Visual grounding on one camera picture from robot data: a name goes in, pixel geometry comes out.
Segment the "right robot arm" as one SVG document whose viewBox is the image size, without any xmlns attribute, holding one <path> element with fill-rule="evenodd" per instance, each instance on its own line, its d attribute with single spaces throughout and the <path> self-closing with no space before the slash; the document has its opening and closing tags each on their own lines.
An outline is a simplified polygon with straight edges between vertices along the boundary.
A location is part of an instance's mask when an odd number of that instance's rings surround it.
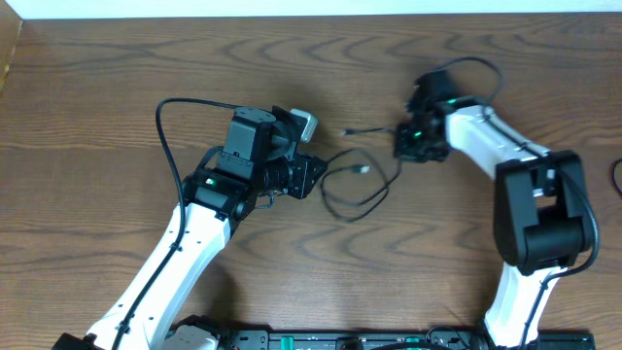
<svg viewBox="0 0 622 350">
<path fill-rule="evenodd" d="M 493 235 L 503 268 L 475 345 L 529 348 L 557 281 L 586 270 L 599 252 L 579 155 L 533 143 L 488 99 L 460 94 L 445 69 L 415 80 L 405 110 L 411 120 L 397 128 L 396 158 L 442 162 L 459 151 L 495 184 Z"/>
</svg>

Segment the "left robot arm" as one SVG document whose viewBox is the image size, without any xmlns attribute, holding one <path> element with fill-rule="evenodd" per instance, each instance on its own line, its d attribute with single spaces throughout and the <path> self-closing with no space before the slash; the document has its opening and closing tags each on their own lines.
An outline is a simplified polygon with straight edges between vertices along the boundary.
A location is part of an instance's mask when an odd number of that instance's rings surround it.
<svg viewBox="0 0 622 350">
<path fill-rule="evenodd" d="M 305 198 L 327 170 L 301 154 L 318 124 L 308 112 L 237 107 L 225 143 L 175 180 L 179 203 L 165 233 L 116 304 L 83 337 L 64 333 L 56 349 L 207 349 L 222 338 L 174 320 L 200 275 L 260 197 Z"/>
</svg>

